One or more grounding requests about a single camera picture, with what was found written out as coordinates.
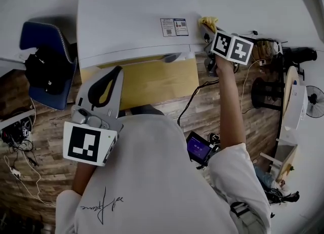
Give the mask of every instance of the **small screen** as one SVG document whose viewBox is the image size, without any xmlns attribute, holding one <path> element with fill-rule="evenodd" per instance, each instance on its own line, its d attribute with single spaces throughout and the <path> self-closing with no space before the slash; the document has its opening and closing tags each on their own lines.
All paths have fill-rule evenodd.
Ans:
<svg viewBox="0 0 324 234">
<path fill-rule="evenodd" d="M 206 156 L 211 151 L 211 148 L 195 139 L 195 137 L 192 137 L 187 143 L 187 150 L 196 157 L 205 160 Z"/>
</svg>

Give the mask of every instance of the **electric fan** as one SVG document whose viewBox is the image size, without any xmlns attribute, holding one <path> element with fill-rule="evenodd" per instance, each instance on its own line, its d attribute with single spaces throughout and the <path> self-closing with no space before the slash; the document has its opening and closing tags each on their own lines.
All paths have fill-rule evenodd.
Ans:
<svg viewBox="0 0 324 234">
<path fill-rule="evenodd" d="M 324 115 L 324 93 L 315 86 L 307 86 L 308 106 L 306 114 L 312 118 Z"/>
</svg>

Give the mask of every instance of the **black backpack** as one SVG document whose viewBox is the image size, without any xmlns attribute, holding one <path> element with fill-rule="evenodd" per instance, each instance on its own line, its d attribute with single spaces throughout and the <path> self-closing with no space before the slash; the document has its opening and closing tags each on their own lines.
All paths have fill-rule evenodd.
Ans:
<svg viewBox="0 0 324 234">
<path fill-rule="evenodd" d="M 25 62 L 25 75 L 33 87 L 58 95 L 64 90 L 65 82 L 73 76 L 72 64 L 64 55 L 47 46 L 40 47 Z"/>
</svg>

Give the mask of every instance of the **yellow cloth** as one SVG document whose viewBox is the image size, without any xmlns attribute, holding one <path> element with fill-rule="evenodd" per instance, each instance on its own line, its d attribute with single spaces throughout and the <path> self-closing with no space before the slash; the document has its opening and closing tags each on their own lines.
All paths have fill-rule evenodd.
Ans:
<svg viewBox="0 0 324 234">
<path fill-rule="evenodd" d="M 202 17 L 198 20 L 199 26 L 201 24 L 205 24 L 213 33 L 216 33 L 216 22 L 218 22 L 218 18 L 208 16 L 208 17 Z"/>
</svg>

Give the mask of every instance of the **hand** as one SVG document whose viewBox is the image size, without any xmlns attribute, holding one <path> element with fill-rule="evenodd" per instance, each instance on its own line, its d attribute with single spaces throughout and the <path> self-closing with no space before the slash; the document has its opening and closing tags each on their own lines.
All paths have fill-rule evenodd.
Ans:
<svg viewBox="0 0 324 234">
<path fill-rule="evenodd" d="M 233 72 L 232 62 L 230 62 L 218 55 L 215 55 L 215 59 L 216 59 L 216 64 L 217 64 L 217 69 L 216 69 L 217 74 Z"/>
</svg>

